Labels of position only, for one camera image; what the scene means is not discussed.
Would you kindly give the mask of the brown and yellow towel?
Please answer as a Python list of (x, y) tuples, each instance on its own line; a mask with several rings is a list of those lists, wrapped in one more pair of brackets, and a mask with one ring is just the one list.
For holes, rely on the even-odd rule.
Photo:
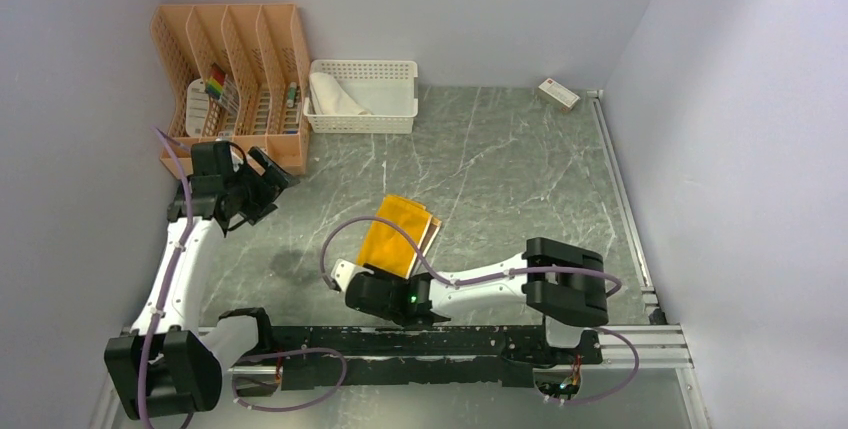
[[(389, 194), (383, 199), (376, 216), (402, 229), (425, 254), (432, 245), (442, 221), (426, 206), (405, 197)], [(396, 229), (373, 221), (366, 233), (356, 263), (373, 266), (391, 275), (408, 279), (417, 262), (412, 245)]]

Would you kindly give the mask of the white towel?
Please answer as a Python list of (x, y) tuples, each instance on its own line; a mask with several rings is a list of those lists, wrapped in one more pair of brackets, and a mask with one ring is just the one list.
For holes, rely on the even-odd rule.
[(325, 72), (310, 74), (310, 89), (314, 110), (325, 116), (363, 116), (371, 112), (356, 102), (339, 84), (337, 79)]

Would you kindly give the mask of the white plastic basket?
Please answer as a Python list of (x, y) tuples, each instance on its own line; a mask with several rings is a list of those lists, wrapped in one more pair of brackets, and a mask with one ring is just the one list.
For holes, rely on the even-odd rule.
[(409, 60), (316, 59), (311, 75), (332, 77), (364, 114), (326, 113), (310, 86), (304, 115), (319, 134), (410, 134), (418, 115), (418, 64)]

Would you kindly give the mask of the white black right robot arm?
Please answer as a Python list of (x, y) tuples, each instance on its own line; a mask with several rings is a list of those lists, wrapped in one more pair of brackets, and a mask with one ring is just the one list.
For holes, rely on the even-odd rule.
[(620, 285), (605, 273), (600, 254), (541, 237), (506, 260), (456, 273), (403, 278), (340, 259), (331, 277), (347, 307), (409, 329), (475, 310), (528, 307), (543, 317), (539, 347), (553, 363), (576, 352), (584, 330), (608, 323), (608, 293)]

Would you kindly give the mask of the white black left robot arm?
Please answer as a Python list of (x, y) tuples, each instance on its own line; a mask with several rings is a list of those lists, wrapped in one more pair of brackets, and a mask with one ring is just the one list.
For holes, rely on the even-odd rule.
[(235, 230), (231, 220), (257, 224), (296, 184), (260, 147), (232, 141), (190, 149), (192, 173), (182, 175), (166, 212), (167, 241), (156, 279), (130, 328), (107, 342), (104, 362), (127, 417), (207, 412), (216, 407), (223, 374), (241, 357), (261, 365), (277, 337), (261, 307), (230, 309), (200, 332), (202, 297), (213, 250)]

